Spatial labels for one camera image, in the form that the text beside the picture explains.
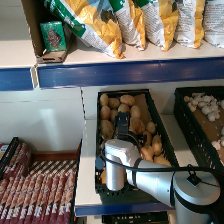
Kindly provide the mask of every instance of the produce crate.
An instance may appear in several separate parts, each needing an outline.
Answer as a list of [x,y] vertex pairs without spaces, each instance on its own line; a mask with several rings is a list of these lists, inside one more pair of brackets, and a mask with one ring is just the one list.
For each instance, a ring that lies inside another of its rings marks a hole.
[[[159,113],[155,107],[154,101],[149,93],[148,89],[141,89],[141,90],[123,90],[123,91],[112,91],[112,92],[99,92],[98,93],[98,100],[97,100],[97,130],[96,130],[96,157],[100,154],[100,146],[103,142],[103,139],[100,134],[100,103],[99,99],[102,94],[107,94],[109,98],[119,98],[122,95],[128,94],[131,96],[139,96],[143,95],[146,101],[146,110],[151,115],[152,121],[157,124],[157,134],[161,136],[163,149],[162,154],[163,156],[169,160],[173,167],[179,167],[177,162],[176,156],[174,154],[174,149],[170,143],[166,130],[163,126]],[[125,182],[124,187],[120,191],[109,191],[106,187],[106,184],[102,184],[100,180],[102,171],[95,168],[95,190],[97,194],[107,194],[108,196],[115,196],[115,195],[123,195],[126,191],[137,190],[133,186],[129,185]]]
[[220,161],[216,149],[202,129],[194,113],[191,112],[184,96],[192,96],[192,93],[205,93],[212,95],[217,100],[224,99],[224,88],[217,87],[188,87],[175,90],[174,116],[186,138],[191,152],[199,166],[210,167],[224,172],[224,166]]
[[169,224],[166,212],[148,212],[121,215],[103,215],[104,224]]

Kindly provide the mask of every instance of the snack bag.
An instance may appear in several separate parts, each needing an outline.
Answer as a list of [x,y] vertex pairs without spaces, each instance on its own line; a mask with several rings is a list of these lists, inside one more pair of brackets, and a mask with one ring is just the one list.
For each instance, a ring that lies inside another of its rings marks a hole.
[[136,0],[109,0],[121,28],[125,43],[145,49],[145,23]]
[[144,15],[146,37],[168,51],[177,26],[178,11],[172,0],[138,0]]
[[111,57],[123,54],[119,25],[112,7],[105,0],[40,0],[55,16],[63,20],[74,34],[87,45]]
[[205,0],[177,0],[179,19],[174,39],[181,45],[192,48],[201,46],[204,6]]
[[204,39],[215,47],[224,48],[224,1],[206,0],[203,28]]

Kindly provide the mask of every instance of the red packaging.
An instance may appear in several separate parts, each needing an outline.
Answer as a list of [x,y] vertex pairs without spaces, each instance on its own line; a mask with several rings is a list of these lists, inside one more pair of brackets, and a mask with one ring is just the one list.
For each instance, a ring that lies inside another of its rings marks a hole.
[[5,190],[6,190],[7,186],[8,186],[8,184],[9,184],[9,180],[7,180],[7,179],[1,180],[1,184],[0,184],[0,201],[3,198],[3,195],[5,193]]
[[31,176],[28,176],[23,183],[23,187],[19,194],[19,198],[18,198],[16,206],[13,210],[13,214],[12,214],[11,221],[10,221],[11,224],[18,223],[20,213],[22,211],[23,202],[25,200],[26,192],[27,192],[27,189],[28,189],[30,183],[31,183]]
[[13,186],[14,180],[15,180],[14,177],[10,177],[9,178],[9,184],[8,184],[8,186],[7,186],[7,188],[6,188],[5,192],[4,192],[4,195],[2,197],[1,204],[0,204],[0,215],[3,212],[3,209],[5,207],[6,201],[8,199],[9,193],[10,193],[10,190],[11,190],[11,188]]
[[43,192],[43,197],[42,197],[41,203],[39,205],[37,213],[35,214],[35,221],[33,222],[34,224],[39,224],[44,219],[44,214],[45,214],[45,211],[47,208],[47,201],[48,201],[48,197],[50,195],[52,182],[53,182],[53,178],[51,176],[48,176],[47,180],[46,180],[45,187],[44,187],[44,192]]
[[12,200],[13,200],[13,197],[14,197],[14,195],[16,193],[16,189],[18,187],[19,181],[20,181],[20,178],[16,177],[14,182],[13,182],[13,185],[12,185],[12,187],[10,189],[8,198],[7,198],[6,203],[5,203],[5,207],[4,207],[3,212],[1,214],[0,224],[4,224],[4,222],[5,222],[5,219],[6,219],[6,216],[8,214],[10,205],[11,205]]
[[74,192],[74,185],[75,185],[75,172],[72,172],[69,175],[69,182],[68,182],[68,190],[66,192],[66,199],[65,199],[65,213],[64,213],[64,224],[69,224],[69,219],[71,215],[71,203],[73,200],[73,192]]
[[32,198],[32,195],[33,195],[34,187],[36,185],[36,181],[37,181],[37,177],[32,177],[31,182],[30,182],[29,187],[28,187],[27,192],[26,192],[25,200],[23,202],[23,208],[22,208],[21,214],[19,216],[18,224],[23,224],[24,223],[24,220],[25,220],[25,217],[26,217],[26,214],[27,214],[27,210],[29,208],[29,204],[30,204],[30,201],[31,201],[31,198]]
[[44,180],[43,175],[39,175],[37,177],[35,187],[33,189],[33,194],[32,194],[31,200],[30,200],[29,208],[27,210],[27,214],[26,214],[24,224],[31,224],[32,221],[33,221],[34,211],[35,211],[35,208],[36,208],[36,204],[37,204],[37,200],[38,200],[38,197],[39,197],[39,194],[40,194],[40,190],[41,190],[43,180]]
[[52,207],[53,207],[53,203],[54,203],[54,198],[55,198],[55,194],[57,191],[57,187],[58,187],[58,183],[59,183],[59,176],[56,175],[53,178],[53,183],[52,183],[52,187],[51,187],[51,191],[50,191],[50,195],[48,198],[48,202],[47,202],[47,208],[46,208],[46,212],[43,218],[42,223],[43,224],[48,224],[49,220],[50,220],[50,216],[51,216],[51,211],[52,211]]
[[61,199],[60,207],[59,207],[59,213],[58,213],[58,218],[57,218],[57,224],[63,224],[64,223],[64,217],[65,217],[65,210],[66,210],[66,195],[67,192],[70,188],[74,188],[74,182],[75,182],[75,173],[72,172],[69,174],[66,184],[65,184],[65,189],[63,192],[63,196]]
[[10,199],[11,194],[9,194],[8,201],[6,202],[6,206],[7,206],[7,203],[9,204],[9,209],[8,209],[8,213],[7,213],[7,216],[6,216],[6,220],[5,220],[5,222],[2,222],[3,219],[1,219],[0,223],[10,224],[10,220],[11,220],[11,217],[12,217],[12,214],[13,214],[13,210],[16,207],[16,203],[17,203],[17,200],[19,198],[19,194],[21,192],[24,180],[25,180],[24,177],[20,178],[18,186],[16,188],[16,192],[15,192],[15,194],[13,196],[13,200],[12,201]]
[[60,175],[60,180],[59,180],[57,191],[56,191],[56,194],[55,194],[54,204],[53,204],[53,207],[52,207],[52,212],[51,212],[51,217],[50,217],[49,224],[55,224],[55,222],[57,220],[59,205],[60,205],[60,202],[61,202],[61,199],[62,199],[63,190],[64,190],[64,187],[65,187],[65,182],[66,182],[66,176],[65,176],[64,173],[62,173]]

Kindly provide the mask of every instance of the robotic arm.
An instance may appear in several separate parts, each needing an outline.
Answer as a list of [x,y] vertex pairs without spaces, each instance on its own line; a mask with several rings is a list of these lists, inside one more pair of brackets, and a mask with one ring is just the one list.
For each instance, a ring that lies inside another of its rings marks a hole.
[[[118,133],[128,133],[127,128],[127,122],[118,125]],[[142,160],[137,144],[129,140],[123,135],[121,139],[105,143],[105,155],[101,154],[101,159],[106,162],[109,190],[118,191],[124,187],[126,172],[130,185],[175,207],[178,224],[224,223],[224,193],[220,187],[223,182],[210,173],[212,169],[192,166],[170,168]]]

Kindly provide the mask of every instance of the garlic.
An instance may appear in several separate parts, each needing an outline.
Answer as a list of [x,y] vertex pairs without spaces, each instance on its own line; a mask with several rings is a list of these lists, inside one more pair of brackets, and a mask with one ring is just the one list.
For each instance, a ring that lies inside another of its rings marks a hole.
[[217,105],[215,105],[215,106],[210,106],[210,110],[211,111],[218,111],[218,106]]
[[215,115],[213,114],[213,113],[209,113],[208,115],[207,115],[207,117],[208,117],[208,120],[209,121],[215,121]]
[[202,99],[205,103],[209,103],[212,100],[210,96],[203,96]]
[[198,105],[198,101],[195,100],[195,99],[193,99],[193,100],[191,101],[191,104],[192,104],[193,106],[197,106],[197,105]]
[[198,103],[198,107],[201,109],[202,107],[207,106],[207,103],[204,101]]
[[222,146],[224,146],[224,136],[221,137],[220,143],[221,143]]
[[190,102],[190,97],[189,97],[189,96],[185,96],[185,97],[184,97],[184,101],[185,101],[186,103]]
[[208,107],[208,106],[204,106],[204,107],[201,109],[201,111],[202,111],[202,113],[203,113],[204,115],[208,115],[208,114],[211,112],[210,107]]
[[216,142],[216,141],[212,142],[212,146],[215,147],[216,150],[220,150],[221,149],[221,145],[220,145],[219,142]]
[[222,101],[220,102],[220,106],[222,107],[222,109],[224,109],[224,100],[222,100]]
[[192,93],[192,97],[197,97],[197,96],[202,97],[204,95],[205,95],[205,93]]

